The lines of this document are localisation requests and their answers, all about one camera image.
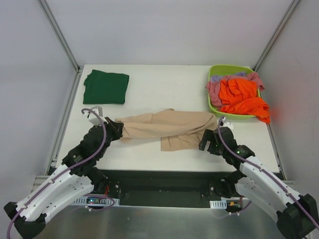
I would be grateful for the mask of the beige t shirt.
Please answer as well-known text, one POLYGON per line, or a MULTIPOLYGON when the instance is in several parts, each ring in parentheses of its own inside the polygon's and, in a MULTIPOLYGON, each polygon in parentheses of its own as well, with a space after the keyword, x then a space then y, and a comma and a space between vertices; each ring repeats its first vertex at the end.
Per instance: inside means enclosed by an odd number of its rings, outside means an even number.
POLYGON ((159 138, 161 151, 197 149, 205 130, 217 129, 217 119, 212 113, 173 109, 116 118, 115 122, 124 124, 122 141, 159 138))

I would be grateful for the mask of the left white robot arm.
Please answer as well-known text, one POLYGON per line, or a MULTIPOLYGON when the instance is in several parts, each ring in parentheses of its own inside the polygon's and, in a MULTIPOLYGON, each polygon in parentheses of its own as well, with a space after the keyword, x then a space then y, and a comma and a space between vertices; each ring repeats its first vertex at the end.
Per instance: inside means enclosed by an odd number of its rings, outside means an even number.
POLYGON ((35 238, 57 214, 90 193, 108 199, 107 177, 96 164, 111 142, 123 136, 123 128, 122 122, 101 119, 35 191, 19 202, 8 202, 3 208, 10 218, 6 237, 15 228, 24 239, 35 238))

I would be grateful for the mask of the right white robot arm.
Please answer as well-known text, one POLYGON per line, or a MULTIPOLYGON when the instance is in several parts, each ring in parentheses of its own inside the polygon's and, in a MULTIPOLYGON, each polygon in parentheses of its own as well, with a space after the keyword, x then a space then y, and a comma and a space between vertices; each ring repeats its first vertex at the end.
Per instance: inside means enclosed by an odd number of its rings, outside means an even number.
POLYGON ((218 196, 249 199, 275 221, 286 239, 303 239, 319 228, 316 200, 310 194, 300 194, 269 171, 250 148, 237 144, 230 128, 205 130, 199 143, 199 150, 204 149, 222 156, 236 169, 214 186, 218 196))

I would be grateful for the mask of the folded green t shirt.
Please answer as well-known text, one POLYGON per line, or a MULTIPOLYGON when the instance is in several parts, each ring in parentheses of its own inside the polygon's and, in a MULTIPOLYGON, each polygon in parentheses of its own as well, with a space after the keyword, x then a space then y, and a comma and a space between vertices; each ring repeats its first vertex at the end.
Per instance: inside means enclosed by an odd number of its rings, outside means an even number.
POLYGON ((129 75, 107 73, 99 70, 92 72, 84 80, 84 105, 117 104, 126 101, 129 75))

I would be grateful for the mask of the orange t shirt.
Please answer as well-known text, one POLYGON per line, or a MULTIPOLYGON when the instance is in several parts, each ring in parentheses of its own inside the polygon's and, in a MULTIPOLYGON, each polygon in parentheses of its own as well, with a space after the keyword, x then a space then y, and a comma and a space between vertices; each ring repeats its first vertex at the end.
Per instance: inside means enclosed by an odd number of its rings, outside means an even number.
POLYGON ((257 84, 240 78, 222 80, 219 98, 220 111, 235 115, 252 115, 264 123, 270 123, 268 104, 258 96, 257 84))

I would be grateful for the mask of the pink t shirt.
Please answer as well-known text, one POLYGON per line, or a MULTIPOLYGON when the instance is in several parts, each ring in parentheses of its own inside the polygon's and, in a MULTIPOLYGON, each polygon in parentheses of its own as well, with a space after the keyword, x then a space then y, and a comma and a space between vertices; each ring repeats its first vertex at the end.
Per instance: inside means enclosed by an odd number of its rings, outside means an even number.
MULTIPOLYGON (((251 72, 246 74, 246 76, 233 76, 232 74, 228 74, 228 75, 224 75, 224 77, 222 78, 222 80, 228 81, 228 80, 233 80, 233 79, 242 79, 245 81, 252 81, 255 82, 257 85, 257 89, 261 91, 263 91, 265 89, 264 84, 260 78, 260 76, 258 75, 258 73, 256 72, 251 72)), ((210 102, 213 106, 215 107, 222 107, 224 106, 222 103, 222 100, 219 97, 219 91, 220 91, 220 81, 219 82, 211 82, 209 80, 209 82, 206 85, 206 89, 208 90, 208 95, 210 97, 210 102)))

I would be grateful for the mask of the lilac t shirt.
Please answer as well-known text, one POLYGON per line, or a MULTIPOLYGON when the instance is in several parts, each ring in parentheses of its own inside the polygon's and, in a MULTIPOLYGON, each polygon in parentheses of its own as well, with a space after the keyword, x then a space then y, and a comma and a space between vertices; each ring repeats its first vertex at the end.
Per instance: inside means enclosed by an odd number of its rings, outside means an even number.
MULTIPOLYGON (((246 72, 237 72, 237 73, 234 73, 232 75, 233 76, 241 76, 241 77, 243 77, 243 76, 246 76, 246 72)), ((223 75, 212 75, 210 77, 210 81, 211 82, 219 82, 219 81, 222 80, 223 77, 224 77, 223 75)))

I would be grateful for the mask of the green plastic basket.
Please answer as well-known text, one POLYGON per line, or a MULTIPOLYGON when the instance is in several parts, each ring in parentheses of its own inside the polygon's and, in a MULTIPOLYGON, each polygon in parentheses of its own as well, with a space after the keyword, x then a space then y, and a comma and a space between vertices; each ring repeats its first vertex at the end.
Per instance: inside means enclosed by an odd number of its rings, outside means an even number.
MULTIPOLYGON (((210 77, 212 75, 228 75, 228 74, 234 74, 234 73, 242 72, 242 71, 246 72, 246 74, 254 72, 249 67, 235 66, 235 65, 215 65, 215 66, 212 66, 209 70, 208 82, 209 82, 210 77)), ((259 89, 258 89, 257 93, 258 93, 258 96, 260 97, 260 90, 259 89)), ((211 112, 214 113, 218 117, 225 115, 229 119, 236 119, 236 120, 246 120, 249 118, 257 118, 257 117, 252 116, 252 115, 235 115, 235 114, 223 113, 220 111, 221 107, 218 108, 218 107, 215 107, 211 104, 209 95, 208 95, 208 105, 209 105, 211 112)))

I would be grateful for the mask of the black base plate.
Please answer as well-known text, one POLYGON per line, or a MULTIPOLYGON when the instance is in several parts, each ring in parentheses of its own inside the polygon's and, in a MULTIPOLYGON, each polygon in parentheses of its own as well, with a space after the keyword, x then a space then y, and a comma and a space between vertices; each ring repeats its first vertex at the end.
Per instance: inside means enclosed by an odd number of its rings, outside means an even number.
POLYGON ((209 208, 211 201, 240 197, 235 184, 247 179, 234 172, 87 171, 71 169, 66 176, 86 176, 93 189, 90 197, 106 193, 121 206, 209 208))

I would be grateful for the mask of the left aluminium frame post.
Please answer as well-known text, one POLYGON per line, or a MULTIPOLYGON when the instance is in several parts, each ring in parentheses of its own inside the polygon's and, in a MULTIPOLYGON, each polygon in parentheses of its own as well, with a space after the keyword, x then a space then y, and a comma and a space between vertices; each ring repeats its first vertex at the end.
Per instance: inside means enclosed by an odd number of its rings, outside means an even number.
POLYGON ((69 47, 69 44, 67 43, 65 36, 46 0, 38 0, 38 4, 40 5, 44 15, 46 16, 55 36, 57 37, 57 40, 59 41, 64 53, 66 54, 69 62, 71 63, 72 67, 76 72, 79 72, 80 66, 77 62, 77 60, 74 57, 74 54, 71 51, 71 48, 69 47))

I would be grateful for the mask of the aluminium frame post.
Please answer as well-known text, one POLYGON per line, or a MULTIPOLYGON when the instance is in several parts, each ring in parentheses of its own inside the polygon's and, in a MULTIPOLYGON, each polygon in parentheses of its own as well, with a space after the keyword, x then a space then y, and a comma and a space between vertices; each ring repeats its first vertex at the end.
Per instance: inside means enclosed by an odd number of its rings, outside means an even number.
POLYGON ((77 60, 74 57, 74 54, 71 51, 71 48, 69 47, 69 44, 67 43, 65 36, 46 0, 38 0, 38 4, 40 5, 44 15, 46 16, 55 36, 57 37, 57 40, 59 41, 64 53, 66 54, 69 62, 71 63, 72 67, 76 72, 79 72, 80 66, 77 62, 77 60))
POLYGON ((284 31, 286 25, 292 18, 295 11, 298 9, 300 4, 302 3, 302 0, 292 0, 285 11, 283 17, 281 18, 279 24, 277 25, 275 31, 273 32, 272 36, 270 37, 268 43, 266 44, 264 50, 262 51, 262 54, 258 58, 255 66, 253 67, 254 71, 258 71, 260 67, 262 66, 263 62, 266 60, 267 56, 271 52, 272 48, 274 47, 275 43, 281 36, 282 32, 284 31))

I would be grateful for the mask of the front aluminium rail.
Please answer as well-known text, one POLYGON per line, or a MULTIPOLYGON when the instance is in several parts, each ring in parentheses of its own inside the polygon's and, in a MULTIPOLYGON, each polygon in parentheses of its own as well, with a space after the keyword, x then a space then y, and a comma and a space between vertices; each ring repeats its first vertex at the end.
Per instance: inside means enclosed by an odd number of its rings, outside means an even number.
MULTIPOLYGON (((31 192, 35 191, 42 183, 44 183, 49 178, 49 175, 37 175, 33 183, 31 192)), ((283 180, 283 182, 294 190, 298 191, 296 181, 283 180)))

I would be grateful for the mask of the right aluminium frame post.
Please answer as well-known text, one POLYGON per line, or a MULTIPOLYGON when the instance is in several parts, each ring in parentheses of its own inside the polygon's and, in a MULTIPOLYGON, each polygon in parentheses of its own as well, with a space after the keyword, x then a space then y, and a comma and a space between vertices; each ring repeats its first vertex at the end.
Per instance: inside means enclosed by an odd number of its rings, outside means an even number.
POLYGON ((300 4, 302 3, 302 0, 292 0, 285 11, 283 17, 281 18, 279 24, 277 25, 275 31, 273 32, 272 36, 270 37, 268 43, 266 44, 264 50, 262 51, 262 54, 258 58, 255 66, 253 67, 254 71, 258 71, 260 67, 262 66, 263 62, 266 60, 267 56, 271 52, 272 48, 274 47, 275 43, 281 36, 282 32, 284 31, 286 25, 292 18, 295 11, 298 9, 300 4))

